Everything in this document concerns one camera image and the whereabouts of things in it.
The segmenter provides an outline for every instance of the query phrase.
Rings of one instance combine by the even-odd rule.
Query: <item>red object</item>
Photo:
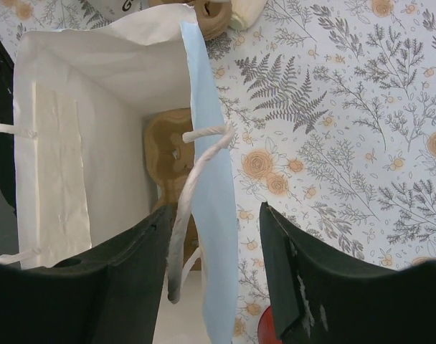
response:
[[[258,341],[260,344],[282,344],[275,337],[273,310],[270,306],[264,311],[258,324]]]

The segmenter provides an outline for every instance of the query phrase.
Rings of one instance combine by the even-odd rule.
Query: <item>white paper bag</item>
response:
[[[15,134],[14,259],[22,268],[52,267],[144,219],[157,195],[144,168],[143,126],[151,115],[189,106],[195,130],[223,128],[204,40],[186,5],[153,7],[92,31],[23,35],[14,126],[0,125]],[[195,140],[196,158],[220,138]],[[213,344],[229,344],[238,286],[229,151],[221,149],[195,184],[204,321]]]

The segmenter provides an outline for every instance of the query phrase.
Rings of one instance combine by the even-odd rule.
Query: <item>floral pattern background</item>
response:
[[[85,0],[0,0],[0,39],[108,22]],[[239,217],[234,344],[269,305],[258,211],[268,201],[331,246],[404,269],[436,259],[436,1],[268,0],[207,42]]]

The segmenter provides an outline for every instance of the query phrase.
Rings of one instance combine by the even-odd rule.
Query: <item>wooden object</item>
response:
[[[194,6],[199,28],[204,39],[218,37],[231,22],[232,3],[214,3],[208,0],[149,0],[150,6],[162,4],[189,4]]]

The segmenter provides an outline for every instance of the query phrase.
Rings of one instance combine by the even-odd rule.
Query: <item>bag handle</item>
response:
[[[168,298],[170,302],[174,304],[180,300],[181,286],[186,276],[189,271],[191,271],[194,262],[202,255],[202,250],[198,247],[191,258],[188,259],[183,269],[183,245],[188,229],[189,217],[191,216],[191,203],[194,190],[196,189],[197,182],[206,164],[216,156],[221,149],[226,149],[229,146],[234,138],[235,129],[231,125],[220,125],[183,134],[183,141],[185,143],[190,143],[197,138],[210,135],[223,135],[223,137],[220,138],[217,143],[209,147],[194,164],[178,200],[178,209],[176,210],[174,228],[172,229],[169,244],[169,255],[167,256],[167,277],[169,280]]]
[[[0,123],[0,133],[11,134],[22,138],[36,139],[37,133],[26,128],[21,128],[17,125],[8,125]],[[27,260],[39,255],[39,249],[30,249],[28,251],[20,252],[18,254],[2,254],[0,256],[0,264],[8,265],[17,263],[22,260]]]

